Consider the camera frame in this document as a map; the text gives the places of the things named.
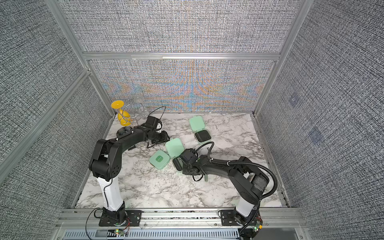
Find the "green nail kit case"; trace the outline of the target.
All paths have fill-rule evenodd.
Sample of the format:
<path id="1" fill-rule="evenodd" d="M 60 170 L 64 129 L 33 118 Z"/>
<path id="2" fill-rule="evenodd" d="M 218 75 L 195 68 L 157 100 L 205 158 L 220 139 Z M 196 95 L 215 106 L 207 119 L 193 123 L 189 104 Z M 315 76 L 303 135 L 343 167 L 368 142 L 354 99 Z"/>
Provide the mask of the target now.
<path id="1" fill-rule="evenodd" d="M 171 161 L 178 172 L 183 171 L 183 163 L 179 160 L 179 156 L 185 150 L 182 141 L 179 138 L 171 139 L 165 144 L 167 152 L 171 158 Z"/>
<path id="2" fill-rule="evenodd" d="M 162 150 L 158 150 L 150 157 L 149 162 L 156 169 L 162 170 L 167 166 L 170 160 L 171 158 L 167 153 Z"/>
<path id="3" fill-rule="evenodd" d="M 202 116 L 194 116 L 189 119 L 190 127 L 198 143 L 209 142 L 212 137 L 206 129 L 206 124 Z"/>

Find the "green nail kit case front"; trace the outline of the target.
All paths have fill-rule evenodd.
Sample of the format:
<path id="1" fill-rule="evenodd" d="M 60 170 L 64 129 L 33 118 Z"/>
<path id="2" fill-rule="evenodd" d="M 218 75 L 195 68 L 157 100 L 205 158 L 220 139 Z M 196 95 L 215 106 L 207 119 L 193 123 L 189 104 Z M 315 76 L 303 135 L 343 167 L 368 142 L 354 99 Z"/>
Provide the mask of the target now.
<path id="1" fill-rule="evenodd" d="M 162 150 L 158 150 L 150 157 L 149 162 L 156 169 L 162 170 L 167 166 L 170 160 L 171 158 L 167 153 Z"/>

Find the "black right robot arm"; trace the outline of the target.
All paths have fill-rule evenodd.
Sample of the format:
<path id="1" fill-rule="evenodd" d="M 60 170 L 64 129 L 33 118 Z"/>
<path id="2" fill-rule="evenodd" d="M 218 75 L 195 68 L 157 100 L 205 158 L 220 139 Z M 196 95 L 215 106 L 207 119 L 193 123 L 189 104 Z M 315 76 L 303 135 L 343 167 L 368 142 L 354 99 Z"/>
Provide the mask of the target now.
<path id="1" fill-rule="evenodd" d="M 177 171 L 192 176 L 194 181 L 207 175 L 229 179 L 240 195 L 231 219 L 240 226 L 250 224 L 260 217 L 261 201 L 277 190 L 277 177 L 267 167 L 244 156 L 231 161 L 212 158 L 214 145 L 214 142 L 207 142 L 197 149 L 186 149 L 173 159 L 173 164 Z"/>

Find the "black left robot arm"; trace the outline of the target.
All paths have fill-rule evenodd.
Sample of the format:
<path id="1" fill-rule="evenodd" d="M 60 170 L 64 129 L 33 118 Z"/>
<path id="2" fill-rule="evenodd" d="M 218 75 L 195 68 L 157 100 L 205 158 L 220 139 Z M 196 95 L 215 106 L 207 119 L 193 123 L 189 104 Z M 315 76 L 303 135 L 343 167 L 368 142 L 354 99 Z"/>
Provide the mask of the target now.
<path id="1" fill-rule="evenodd" d="M 150 142 L 152 145 L 166 143 L 170 137 L 163 130 L 163 123 L 148 116 L 145 123 L 120 128 L 113 139 L 97 141 L 89 169 L 101 187 L 104 207 L 101 220 L 109 225 L 121 226 L 127 220 L 125 202 L 121 197 L 118 175 L 122 169 L 122 156 L 136 144 Z"/>

